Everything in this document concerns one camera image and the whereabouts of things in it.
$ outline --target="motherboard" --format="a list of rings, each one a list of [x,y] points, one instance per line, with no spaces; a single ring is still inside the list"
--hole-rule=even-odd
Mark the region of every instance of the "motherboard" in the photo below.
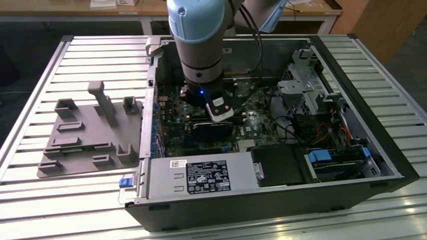
[[[234,79],[228,92],[247,96],[254,80]],[[251,147],[280,142],[268,112],[271,87],[258,87],[234,117],[212,122],[207,110],[183,100],[182,86],[159,88],[160,122],[167,157],[246,152]]]

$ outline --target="white table leg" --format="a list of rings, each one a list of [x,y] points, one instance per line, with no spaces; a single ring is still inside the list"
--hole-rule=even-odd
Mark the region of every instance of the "white table leg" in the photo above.
[[[318,34],[319,35],[327,35],[330,34],[331,32],[331,29],[334,27],[334,23],[335,23],[335,20],[336,20],[336,17],[338,16],[327,16],[322,25],[320,25],[320,28],[319,28],[319,31],[318,31]]]
[[[153,35],[152,30],[152,16],[141,16],[140,17],[140,25],[144,35]]]

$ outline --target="white label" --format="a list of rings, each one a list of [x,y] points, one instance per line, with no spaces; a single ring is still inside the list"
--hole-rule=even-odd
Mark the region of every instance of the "white label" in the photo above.
[[[137,15],[139,13],[136,11],[120,11],[119,14],[125,15]]]
[[[187,160],[172,160],[171,161],[171,169],[184,168],[187,164]]]

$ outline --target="blue latch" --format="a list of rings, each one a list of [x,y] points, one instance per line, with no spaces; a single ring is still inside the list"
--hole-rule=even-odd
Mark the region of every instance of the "blue latch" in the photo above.
[[[371,157],[371,152],[370,152],[370,149],[367,147],[364,147],[362,149],[362,152],[363,152],[363,155],[364,155],[366,158]]]
[[[331,161],[332,157],[328,150],[314,150],[308,153],[310,162],[314,163],[316,161]]]
[[[123,175],[123,177],[119,181],[119,187],[121,189],[133,187],[133,174]]]

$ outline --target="aluminum extrusion table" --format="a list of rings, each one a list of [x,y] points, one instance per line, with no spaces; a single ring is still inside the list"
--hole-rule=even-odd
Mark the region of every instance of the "aluminum extrusion table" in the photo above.
[[[347,35],[320,38],[420,180],[347,210],[176,232],[147,232],[125,212],[119,197],[119,180],[135,169],[44,179],[36,176],[59,98],[72,98],[77,105],[95,104],[93,96],[85,91],[88,81],[103,80],[104,92],[113,102],[127,96],[144,101],[147,36],[76,36],[60,42],[0,150],[0,239],[407,240],[426,237],[426,112],[358,39]],[[131,198],[131,191],[124,193],[124,198]]]

